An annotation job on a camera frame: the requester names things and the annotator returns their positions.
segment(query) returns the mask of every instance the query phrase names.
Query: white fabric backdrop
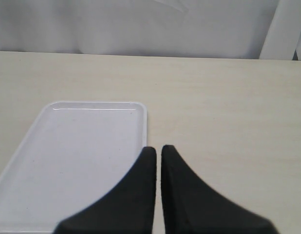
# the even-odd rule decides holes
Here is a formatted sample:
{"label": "white fabric backdrop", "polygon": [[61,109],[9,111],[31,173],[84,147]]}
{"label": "white fabric backdrop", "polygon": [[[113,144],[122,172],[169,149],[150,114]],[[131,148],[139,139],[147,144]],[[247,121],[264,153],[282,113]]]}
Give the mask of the white fabric backdrop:
{"label": "white fabric backdrop", "polygon": [[259,57],[278,0],[0,0],[0,50]]}

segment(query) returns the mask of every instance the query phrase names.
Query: wooden table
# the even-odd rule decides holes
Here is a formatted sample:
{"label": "wooden table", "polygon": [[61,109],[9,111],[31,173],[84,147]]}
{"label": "wooden table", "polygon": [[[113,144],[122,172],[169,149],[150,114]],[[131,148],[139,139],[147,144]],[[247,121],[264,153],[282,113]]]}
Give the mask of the wooden table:
{"label": "wooden table", "polygon": [[220,193],[301,234],[301,61],[0,52],[0,173],[56,100],[144,103],[149,145],[174,144]]}

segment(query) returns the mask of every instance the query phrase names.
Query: plastic tray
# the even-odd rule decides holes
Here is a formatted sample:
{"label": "plastic tray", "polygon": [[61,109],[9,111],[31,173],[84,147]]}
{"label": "plastic tray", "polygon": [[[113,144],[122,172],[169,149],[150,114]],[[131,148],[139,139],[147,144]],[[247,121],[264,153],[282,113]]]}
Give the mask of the plastic tray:
{"label": "plastic tray", "polygon": [[135,102],[45,107],[0,176],[0,234],[51,233],[106,194],[146,146]]}

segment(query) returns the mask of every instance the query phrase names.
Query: white tray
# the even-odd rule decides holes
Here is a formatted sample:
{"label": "white tray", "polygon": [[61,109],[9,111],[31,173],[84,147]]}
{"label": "white tray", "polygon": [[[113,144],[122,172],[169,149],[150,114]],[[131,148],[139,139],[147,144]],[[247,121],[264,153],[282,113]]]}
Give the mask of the white tray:
{"label": "white tray", "polygon": [[135,102],[56,102],[43,109],[0,176],[0,233],[51,233],[106,194],[146,146]]}

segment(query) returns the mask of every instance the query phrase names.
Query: light wood tabletop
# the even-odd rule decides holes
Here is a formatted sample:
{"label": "light wood tabletop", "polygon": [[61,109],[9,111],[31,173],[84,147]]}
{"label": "light wood tabletop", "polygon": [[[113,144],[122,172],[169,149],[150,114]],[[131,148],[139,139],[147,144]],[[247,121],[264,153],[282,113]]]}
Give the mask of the light wood tabletop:
{"label": "light wood tabletop", "polygon": [[174,144],[221,194],[301,234],[301,61],[0,52],[0,173],[57,100],[145,104],[158,154]]}

